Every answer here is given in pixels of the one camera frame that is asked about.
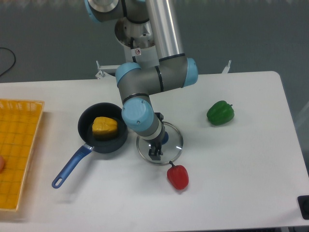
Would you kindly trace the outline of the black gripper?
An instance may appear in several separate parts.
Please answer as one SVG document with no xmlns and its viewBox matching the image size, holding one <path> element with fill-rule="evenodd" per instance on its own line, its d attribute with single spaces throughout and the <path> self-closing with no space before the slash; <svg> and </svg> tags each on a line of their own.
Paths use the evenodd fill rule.
<svg viewBox="0 0 309 232">
<path fill-rule="evenodd" d="M 148 155 L 151 160 L 161 160 L 162 152 L 162 141 L 164 140 L 166 129 L 163 123 L 164 116 L 157 112 L 155 113 L 158 125 L 156 131 L 149 135 L 144 136 L 143 139 L 150 144 Z"/>
</svg>

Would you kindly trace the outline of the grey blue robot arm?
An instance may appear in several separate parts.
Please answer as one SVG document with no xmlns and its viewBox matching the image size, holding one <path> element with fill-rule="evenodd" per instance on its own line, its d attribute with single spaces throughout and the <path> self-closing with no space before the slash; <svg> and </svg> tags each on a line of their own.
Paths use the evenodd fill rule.
<svg viewBox="0 0 309 232">
<path fill-rule="evenodd" d="M 118 42 L 126 62 L 115 71 L 123 103 L 122 118 L 150 144 L 149 157 L 160 160 L 167 140 L 163 117 L 150 96 L 193 85 L 195 61 L 185 55 L 171 0 L 87 0 L 88 15 L 97 22 L 116 20 Z"/>
</svg>

